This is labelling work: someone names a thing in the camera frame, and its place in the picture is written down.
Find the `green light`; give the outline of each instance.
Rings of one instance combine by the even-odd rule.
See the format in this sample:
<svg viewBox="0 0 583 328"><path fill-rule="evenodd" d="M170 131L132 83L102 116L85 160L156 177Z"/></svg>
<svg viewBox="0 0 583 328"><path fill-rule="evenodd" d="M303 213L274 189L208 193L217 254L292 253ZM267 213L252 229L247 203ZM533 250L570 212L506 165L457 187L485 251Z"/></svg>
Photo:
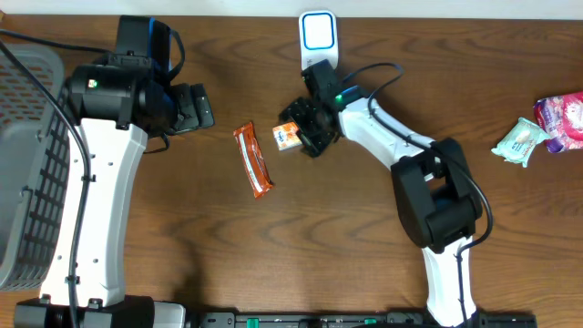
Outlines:
<svg viewBox="0 0 583 328"><path fill-rule="evenodd" d="M99 85L99 83L96 80L94 80L93 78L89 79L89 81L87 82L87 87L90 87L90 88L95 88L98 85Z"/></svg>
<svg viewBox="0 0 583 328"><path fill-rule="evenodd" d="M247 328L259 328L259 319L247 319Z"/></svg>

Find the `orange wrapper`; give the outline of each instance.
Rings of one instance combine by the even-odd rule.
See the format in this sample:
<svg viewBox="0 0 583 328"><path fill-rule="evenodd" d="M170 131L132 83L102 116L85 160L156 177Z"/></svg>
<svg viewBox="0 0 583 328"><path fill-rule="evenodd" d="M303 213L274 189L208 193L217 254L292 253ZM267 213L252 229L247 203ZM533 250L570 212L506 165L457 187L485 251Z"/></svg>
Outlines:
<svg viewBox="0 0 583 328"><path fill-rule="evenodd" d="M273 188L273 184L270 181L265 161L261 156L261 150L255 138L253 122L237 128L233 132L233 136L239 145L240 154L243 156L243 167L253 188L253 195L257 199Z"/></svg>

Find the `white label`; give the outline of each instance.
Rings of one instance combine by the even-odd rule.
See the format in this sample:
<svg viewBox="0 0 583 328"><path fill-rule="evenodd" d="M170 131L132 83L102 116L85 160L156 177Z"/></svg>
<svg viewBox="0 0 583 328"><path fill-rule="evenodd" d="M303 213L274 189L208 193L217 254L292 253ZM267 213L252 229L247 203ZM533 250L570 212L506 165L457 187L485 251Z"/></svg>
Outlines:
<svg viewBox="0 0 583 328"><path fill-rule="evenodd" d="M251 181L253 181L253 186L255 186L255 189L258 192L262 192L263 189L261 188L261 185L257 181L257 177L255 177L255 172L253 172L253 167L251 166L251 162L249 161L249 157L247 156L247 146L245 145L245 138L243 137L243 133L239 134L239 142L241 153L243 154L243 158L245 159L245 165L247 165L247 171L249 172Z"/></svg>

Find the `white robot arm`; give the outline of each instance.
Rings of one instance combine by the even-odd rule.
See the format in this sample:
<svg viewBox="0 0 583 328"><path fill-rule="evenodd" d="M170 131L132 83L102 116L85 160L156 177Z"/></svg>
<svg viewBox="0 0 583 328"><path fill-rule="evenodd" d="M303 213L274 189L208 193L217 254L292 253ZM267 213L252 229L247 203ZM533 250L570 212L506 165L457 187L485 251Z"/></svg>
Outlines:
<svg viewBox="0 0 583 328"><path fill-rule="evenodd" d="M113 120L84 118L77 127L91 154L95 182L87 203L77 255L78 306L100 300L101 306L122 302L126 296L123 250L128 224L129 200L139 160L148 135L135 125L116 128ZM79 148L69 138L70 169L61 231L55 256L40 294L55 305L69 305L64 277L68 275L73 228L77 218L83 165Z"/></svg>
<svg viewBox="0 0 583 328"><path fill-rule="evenodd" d="M391 169L393 164L403 157L413 157L423 152L422 149L397 137L393 132L379 124L375 118L371 117L367 102L367 98L360 98L346 105L346 108L338 114L341 132L347 139L365 147L388 169ZM433 142L431 138L418 135L407 128L382 110L376 100L373 100L373 108L377 117L382 119L384 123L396 128L407 137L411 137L415 141L430 147ZM432 178L433 176L427 175L425 180ZM427 282L429 283L427 310L444 327L455 327L464 320L459 301L457 260L455 256L457 255L457 250L471 242L471 240L471 237L462 237L447 245L441 254L435 253L429 247L422 249ZM476 306L472 301L470 292L469 251L464 251L462 257L465 312L470 317L476 311Z"/></svg>
<svg viewBox="0 0 583 328"><path fill-rule="evenodd" d="M297 99L281 113L280 120L298 125L298 135L312 157L342 135L365 147L391 171L399 219L424 255L427 309L441 326L463 323L476 312L476 306L470 292L468 251L461 254L464 297L460 297L457 255L472 242L482 208L467 181L460 179L458 168L449 169L436 153L428 151L438 149L469 172L461 147L451 139L434 142L413 132L375 99L369 108L370 96L358 87L344 90L325 60L302 75L312 99ZM446 184L430 190L426 182L431 179L445 179Z"/></svg>

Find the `white device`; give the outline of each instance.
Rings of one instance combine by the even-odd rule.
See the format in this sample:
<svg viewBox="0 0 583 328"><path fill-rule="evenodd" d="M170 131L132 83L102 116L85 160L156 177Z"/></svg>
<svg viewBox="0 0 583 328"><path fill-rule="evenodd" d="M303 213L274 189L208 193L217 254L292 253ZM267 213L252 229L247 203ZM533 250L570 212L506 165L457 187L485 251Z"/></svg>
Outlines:
<svg viewBox="0 0 583 328"><path fill-rule="evenodd" d="M347 139L365 147L388 169L391 169L391 166L399 159L405 156L413 157L423 151L383 127L371 116L367 104L368 98L360 98L346 105L346 108L338 113L342 133ZM376 100L373 100L371 106L379 119L410 137L411 140L427 147L430 147L430 143L434 141L429 137L417 134L393 118L379 107ZM425 180L432 178L433 176L429 175L425 177ZM464 321L459 301L459 281L455 256L460 247L471 241L471 237L460 238L447 245L441 254L431 251L428 247L422 249L429 284L427 310L437 323L444 327L456 327ZM476 312L476 305L470 292L468 258L469 250L462 253L464 306L465 313L469 318Z"/></svg>
<svg viewBox="0 0 583 328"><path fill-rule="evenodd" d="M302 70L328 59L338 66L338 33L336 16L328 10L305 12L300 16L300 48Z"/></svg>
<svg viewBox="0 0 583 328"><path fill-rule="evenodd" d="M88 307L99 299L103 307L124 301L123 251L128 226L128 211L134 178L148 135L130 124L127 130L116 128L113 120L83 118L76 127L83 136L91 158L91 183L81 227L77 255L77 306ZM69 132L70 170L63 209L63 219L56 252L41 285L39 296L49 296L54 305L69 305L69 254L81 193L83 162L80 150ZM176 303L154 302L154 328L182 328L186 309Z"/></svg>

